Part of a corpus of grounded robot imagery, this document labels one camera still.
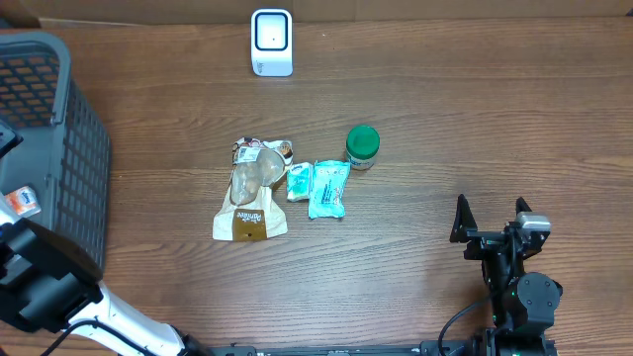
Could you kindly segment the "green lid jar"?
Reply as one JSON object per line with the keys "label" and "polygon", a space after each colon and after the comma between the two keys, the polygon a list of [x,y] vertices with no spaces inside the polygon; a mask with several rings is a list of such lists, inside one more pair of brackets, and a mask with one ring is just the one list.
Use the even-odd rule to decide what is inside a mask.
{"label": "green lid jar", "polygon": [[370,126],[354,127],[347,135],[346,158],[353,169],[367,170],[375,162],[380,149],[380,135]]}

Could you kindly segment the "teal wet wipes pack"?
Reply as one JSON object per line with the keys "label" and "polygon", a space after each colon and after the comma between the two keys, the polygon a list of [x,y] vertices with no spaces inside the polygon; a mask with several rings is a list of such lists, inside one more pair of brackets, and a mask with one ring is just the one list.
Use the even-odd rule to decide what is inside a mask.
{"label": "teal wet wipes pack", "polygon": [[342,197],[350,170],[349,162],[327,160],[315,163],[308,208],[311,220],[345,216]]}

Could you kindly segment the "green tissue pack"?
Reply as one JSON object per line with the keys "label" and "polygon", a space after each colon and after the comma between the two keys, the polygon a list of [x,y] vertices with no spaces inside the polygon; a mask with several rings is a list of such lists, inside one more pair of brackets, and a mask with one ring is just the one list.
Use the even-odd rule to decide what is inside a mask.
{"label": "green tissue pack", "polygon": [[309,162],[294,164],[287,172],[287,200],[308,200],[312,189],[314,167]]}

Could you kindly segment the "brown white snack bag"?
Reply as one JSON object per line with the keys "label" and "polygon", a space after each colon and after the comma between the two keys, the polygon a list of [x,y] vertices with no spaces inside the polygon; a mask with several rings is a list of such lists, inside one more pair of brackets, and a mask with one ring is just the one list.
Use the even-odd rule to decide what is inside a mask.
{"label": "brown white snack bag", "polygon": [[231,158],[230,182],[214,216],[212,238],[255,242],[285,234],[287,218],[273,199],[273,189],[293,163],[293,144],[242,137],[233,144]]}

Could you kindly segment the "orange tissue pack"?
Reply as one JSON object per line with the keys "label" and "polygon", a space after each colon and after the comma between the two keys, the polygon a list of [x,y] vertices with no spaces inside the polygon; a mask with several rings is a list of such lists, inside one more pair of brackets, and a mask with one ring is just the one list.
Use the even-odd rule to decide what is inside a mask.
{"label": "orange tissue pack", "polygon": [[21,187],[4,196],[6,203],[22,218],[29,218],[42,211],[36,192],[29,186]]}

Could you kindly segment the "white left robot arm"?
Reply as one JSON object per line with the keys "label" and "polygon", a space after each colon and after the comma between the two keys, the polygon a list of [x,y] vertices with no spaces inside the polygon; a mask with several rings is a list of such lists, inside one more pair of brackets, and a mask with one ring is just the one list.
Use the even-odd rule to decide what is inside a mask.
{"label": "white left robot arm", "polygon": [[71,239],[1,201],[1,319],[25,332],[92,339],[120,355],[210,355],[210,348],[113,294],[103,271]]}

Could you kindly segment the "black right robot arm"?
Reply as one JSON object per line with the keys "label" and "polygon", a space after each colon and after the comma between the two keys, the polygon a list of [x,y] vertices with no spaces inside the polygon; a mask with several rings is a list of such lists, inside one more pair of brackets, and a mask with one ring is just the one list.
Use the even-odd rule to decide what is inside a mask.
{"label": "black right robot arm", "polygon": [[[542,251],[551,233],[547,216],[531,210],[523,198],[515,202],[515,219],[501,231],[478,229],[469,202],[459,195],[449,241],[464,243],[466,260],[481,263],[489,294],[453,315],[437,338],[441,355],[524,356],[555,355],[557,350],[545,331],[555,323],[555,311],[563,296],[561,284],[545,274],[526,272],[524,261]],[[463,343],[446,346],[448,328],[461,316],[489,303],[492,328]]]}

